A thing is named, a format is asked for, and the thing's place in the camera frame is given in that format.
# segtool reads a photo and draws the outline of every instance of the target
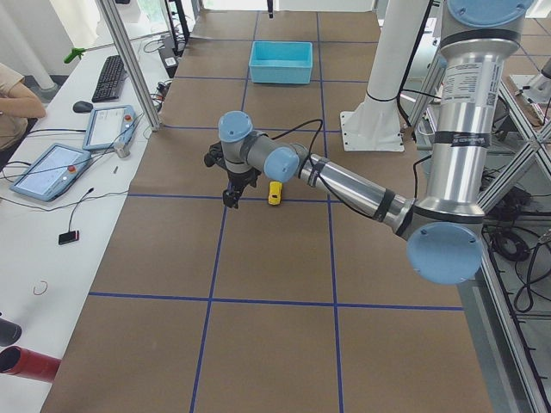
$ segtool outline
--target black keyboard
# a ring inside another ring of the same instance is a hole
[[[117,54],[106,58],[100,77],[97,79],[96,91],[94,91],[92,101],[105,102],[118,99],[121,96],[125,73],[121,56]]]

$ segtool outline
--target person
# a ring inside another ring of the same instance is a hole
[[[23,84],[23,76],[0,63],[0,170],[34,124],[28,118],[44,116],[42,102]]]

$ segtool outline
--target red cylinder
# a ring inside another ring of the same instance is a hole
[[[12,346],[0,353],[0,373],[52,383],[61,360]]]

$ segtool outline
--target black cup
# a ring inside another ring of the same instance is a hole
[[[11,321],[0,318],[0,346],[8,347],[21,337],[21,327]]]

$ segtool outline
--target person's arm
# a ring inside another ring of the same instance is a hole
[[[38,96],[21,82],[11,88],[8,97],[0,97],[0,112],[17,118],[46,116],[46,110]]]

